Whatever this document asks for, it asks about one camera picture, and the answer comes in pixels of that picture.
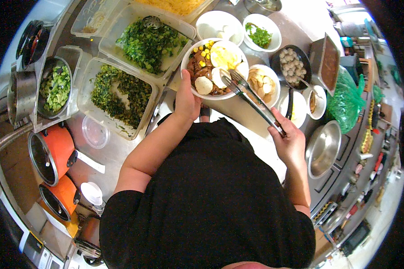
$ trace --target green plastic bag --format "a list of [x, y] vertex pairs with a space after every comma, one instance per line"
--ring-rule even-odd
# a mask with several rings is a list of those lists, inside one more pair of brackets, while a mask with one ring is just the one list
[[376, 104], [379, 104], [382, 101], [382, 98], [385, 97], [385, 95], [382, 94], [382, 90], [377, 85], [373, 86], [373, 94]]
[[359, 84], [356, 84], [349, 72], [340, 66], [334, 96], [327, 96], [326, 110], [328, 116], [338, 121], [341, 133], [348, 133], [356, 124], [359, 112], [366, 105], [361, 98], [364, 91], [364, 75], [360, 75]]

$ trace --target hand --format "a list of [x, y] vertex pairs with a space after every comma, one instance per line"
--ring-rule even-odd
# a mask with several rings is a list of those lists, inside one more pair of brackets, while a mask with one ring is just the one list
[[201, 109], [201, 99], [194, 96], [191, 89], [190, 73], [182, 71], [183, 80], [175, 99], [175, 114], [184, 120], [195, 121], [199, 117]]
[[278, 157], [287, 166], [287, 168], [298, 168], [305, 164], [305, 136], [300, 129], [288, 119], [286, 119], [275, 108], [271, 108], [277, 121], [286, 132], [286, 137], [281, 138], [280, 133], [272, 126], [268, 127], [268, 132], [274, 139]]

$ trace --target metal tube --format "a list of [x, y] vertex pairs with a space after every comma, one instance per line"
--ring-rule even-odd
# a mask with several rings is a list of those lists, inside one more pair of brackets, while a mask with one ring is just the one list
[[14, 142], [18, 137], [33, 130], [33, 123], [29, 122], [15, 131], [8, 133], [4, 137], [0, 138], [0, 151], [7, 147], [10, 143]]

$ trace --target tongs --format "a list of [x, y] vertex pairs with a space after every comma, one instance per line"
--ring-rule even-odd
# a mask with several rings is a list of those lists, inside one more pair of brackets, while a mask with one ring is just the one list
[[264, 118], [264, 120], [266, 120], [270, 126], [274, 127], [279, 133], [280, 136], [282, 138], [286, 137], [286, 133], [284, 132], [283, 128], [281, 127], [281, 124], [277, 121], [277, 119], [275, 118], [274, 114], [272, 113], [272, 111], [269, 109], [269, 107], [265, 104], [265, 102], [263, 100], [261, 100], [259, 98], [259, 96], [250, 88], [250, 85], [245, 81], [245, 79], [235, 70], [231, 69], [229, 70], [232, 78], [234, 80], [236, 80], [238, 82], [238, 84], [244, 86], [249, 93], [251, 93], [256, 100], [258, 100], [258, 102], [265, 107], [265, 109], [268, 111], [268, 113], [265, 113], [264, 111], [262, 111], [260, 109], [260, 107], [258, 105], [256, 105], [253, 100], [250, 99], [250, 97], [248, 97], [248, 95], [243, 92], [240, 87], [230, 78], [228, 78], [227, 76], [222, 76], [221, 80], [223, 81], [224, 84], [227, 85], [227, 87], [229, 89], [231, 89], [231, 91], [233, 91], [236, 95], [241, 96], [241, 98], [246, 101], [249, 105], [251, 105], [251, 107], [253, 107], [254, 110], [256, 110], [259, 115], [262, 116], [262, 118]]

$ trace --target noodle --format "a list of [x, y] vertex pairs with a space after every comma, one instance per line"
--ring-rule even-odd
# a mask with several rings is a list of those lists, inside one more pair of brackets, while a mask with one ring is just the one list
[[169, 11], [174, 14], [186, 16], [199, 7], [205, 0], [136, 0]]
[[[103, 20], [105, 19], [105, 12], [104, 12], [104, 9], [105, 9], [104, 3], [105, 2], [106, 2], [106, 0], [101, 0], [99, 2], [99, 4], [100, 4], [99, 9], [94, 13], [93, 17], [88, 18], [86, 26], [84, 28], [82, 28], [83, 33], [93, 34], [100, 27]], [[90, 4], [90, 7], [88, 8], [88, 10], [93, 8], [93, 6], [95, 6], [96, 4], [97, 4], [97, 2], [94, 0]]]

